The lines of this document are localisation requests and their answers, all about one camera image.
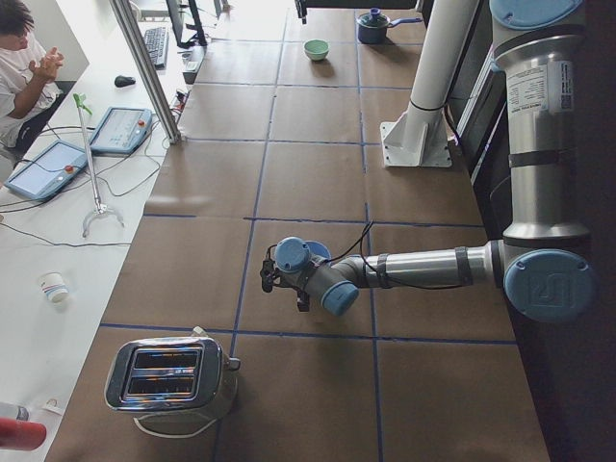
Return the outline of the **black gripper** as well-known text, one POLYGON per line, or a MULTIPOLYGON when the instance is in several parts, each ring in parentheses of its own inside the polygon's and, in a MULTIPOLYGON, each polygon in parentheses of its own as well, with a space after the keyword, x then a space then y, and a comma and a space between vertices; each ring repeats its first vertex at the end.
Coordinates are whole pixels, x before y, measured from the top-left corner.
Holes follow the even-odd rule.
POLYGON ((299 283, 296 282, 293 285, 293 289, 296 293, 296 304, 297 305, 309 305, 311 303, 310 294, 306 291, 307 283, 299 283))

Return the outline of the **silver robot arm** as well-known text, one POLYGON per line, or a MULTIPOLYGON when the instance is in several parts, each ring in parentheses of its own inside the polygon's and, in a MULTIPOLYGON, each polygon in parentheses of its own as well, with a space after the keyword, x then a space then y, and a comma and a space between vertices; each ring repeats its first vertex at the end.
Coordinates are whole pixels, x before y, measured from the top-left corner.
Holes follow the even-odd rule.
POLYGON ((568 321, 596 296, 583 256, 588 229, 576 215, 573 54, 585 33, 580 1, 494 1, 493 58, 505 76, 512 221, 480 247, 333 257, 288 237, 269 247, 262 288, 296 292, 342 315, 363 288, 444 290, 490 281, 513 307, 542 322, 568 321))

